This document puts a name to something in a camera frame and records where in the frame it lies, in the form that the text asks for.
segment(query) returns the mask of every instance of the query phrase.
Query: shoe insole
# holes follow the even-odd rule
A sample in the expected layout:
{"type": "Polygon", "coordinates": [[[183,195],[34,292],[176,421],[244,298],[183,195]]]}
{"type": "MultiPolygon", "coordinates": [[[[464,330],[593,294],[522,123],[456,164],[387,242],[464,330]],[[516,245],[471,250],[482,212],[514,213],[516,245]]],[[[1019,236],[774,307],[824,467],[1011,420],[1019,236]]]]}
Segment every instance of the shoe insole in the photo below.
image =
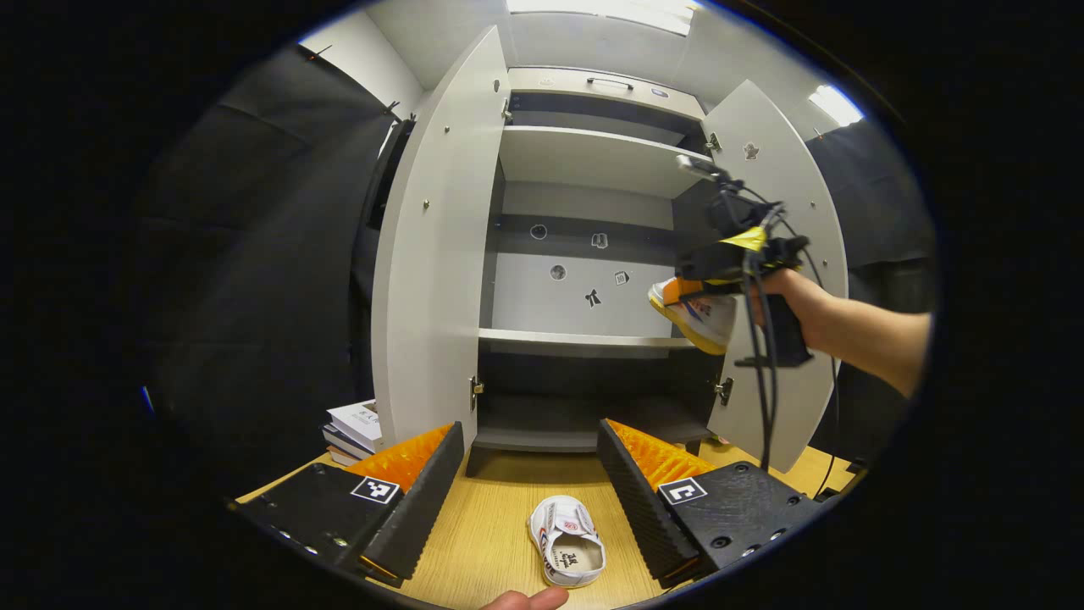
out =
{"type": "Polygon", "coordinates": [[[553,542],[553,567],[563,572],[590,572],[603,567],[598,545],[580,536],[563,535],[553,542]]]}

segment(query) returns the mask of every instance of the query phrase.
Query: forearm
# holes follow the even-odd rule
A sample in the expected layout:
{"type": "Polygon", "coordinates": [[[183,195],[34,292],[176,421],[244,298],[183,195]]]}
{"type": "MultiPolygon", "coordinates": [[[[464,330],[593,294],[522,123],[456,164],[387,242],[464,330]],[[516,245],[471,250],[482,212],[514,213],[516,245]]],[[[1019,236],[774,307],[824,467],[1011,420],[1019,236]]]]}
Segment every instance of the forearm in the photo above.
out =
{"type": "Polygon", "coordinates": [[[826,308],[815,350],[879,377],[911,397],[918,386],[930,314],[898,314],[866,302],[835,298],[826,308]]]}

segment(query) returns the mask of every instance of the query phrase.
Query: wooden table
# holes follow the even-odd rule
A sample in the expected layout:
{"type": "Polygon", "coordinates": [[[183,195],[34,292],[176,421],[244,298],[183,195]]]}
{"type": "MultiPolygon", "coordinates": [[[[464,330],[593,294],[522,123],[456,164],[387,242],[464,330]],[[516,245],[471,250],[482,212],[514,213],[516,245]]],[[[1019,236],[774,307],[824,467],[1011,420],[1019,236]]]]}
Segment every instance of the wooden table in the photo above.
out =
{"type": "MultiPolygon", "coordinates": [[[[719,466],[759,462],[734,445],[713,442],[704,443],[699,455],[719,466]]],[[[547,583],[542,576],[542,559],[527,531],[527,517],[540,502],[558,494],[573,496],[588,507],[606,545],[607,560],[602,576],[585,587],[570,589],[563,608],[618,608],[663,593],[648,574],[614,488],[593,454],[501,453],[470,479],[463,475],[463,462],[414,577],[396,589],[399,593],[467,609],[479,608],[508,589],[527,595],[541,590],[547,583]]],[[[313,463],[340,468],[327,454],[313,463]]],[[[827,454],[806,447],[790,472],[772,469],[772,475],[812,496],[828,463],[827,454]]],[[[835,490],[847,485],[853,477],[847,472],[849,466],[837,459],[827,485],[835,490]]],[[[256,498],[294,472],[237,502],[256,498]]]]}

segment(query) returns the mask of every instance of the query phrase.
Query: orange textured pad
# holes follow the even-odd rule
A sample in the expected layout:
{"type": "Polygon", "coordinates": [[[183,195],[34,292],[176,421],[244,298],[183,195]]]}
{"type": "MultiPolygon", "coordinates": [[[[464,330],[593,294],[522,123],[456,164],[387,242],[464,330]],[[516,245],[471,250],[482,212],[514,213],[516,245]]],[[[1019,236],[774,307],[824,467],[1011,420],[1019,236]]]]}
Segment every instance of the orange textured pad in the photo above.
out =
{"type": "Polygon", "coordinates": [[[647,479],[647,482],[651,484],[653,491],[658,491],[659,485],[663,483],[696,477],[718,468],[709,462],[679,450],[650,434],[645,434],[635,428],[629,428],[611,419],[607,419],[606,424],[617,433],[617,438],[621,440],[624,449],[629,451],[629,455],[640,467],[644,479],[647,479]]]}
{"type": "Polygon", "coordinates": [[[662,303],[673,304],[681,300],[682,294],[693,294],[704,289],[704,282],[700,280],[683,280],[674,277],[662,286],[662,303]]]}
{"type": "Polygon", "coordinates": [[[437,451],[440,442],[444,440],[451,429],[452,425],[449,424],[409,441],[403,441],[373,455],[373,457],[359,462],[347,468],[346,471],[361,477],[374,477],[380,481],[398,483],[405,494],[429,462],[433,452],[437,451]]]}

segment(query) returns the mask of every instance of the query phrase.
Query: hand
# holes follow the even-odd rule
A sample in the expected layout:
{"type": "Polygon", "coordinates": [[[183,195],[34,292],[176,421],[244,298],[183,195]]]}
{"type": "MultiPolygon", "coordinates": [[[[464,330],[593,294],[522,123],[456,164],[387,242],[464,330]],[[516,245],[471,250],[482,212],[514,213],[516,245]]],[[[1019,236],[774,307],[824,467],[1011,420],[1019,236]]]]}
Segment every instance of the hand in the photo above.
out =
{"type": "Polygon", "coordinates": [[[482,606],[481,610],[556,610],[566,601],[568,601],[568,592],[558,586],[544,588],[531,597],[527,597],[518,590],[507,590],[493,601],[482,606]]]}
{"type": "MultiPolygon", "coordinates": [[[[779,269],[764,277],[764,291],[782,294],[802,326],[802,339],[811,350],[825,350],[828,334],[828,313],[836,297],[828,294],[813,280],[792,269],[779,269]]],[[[760,293],[751,286],[749,300],[758,326],[764,326],[764,311],[760,307],[760,293]]]]}

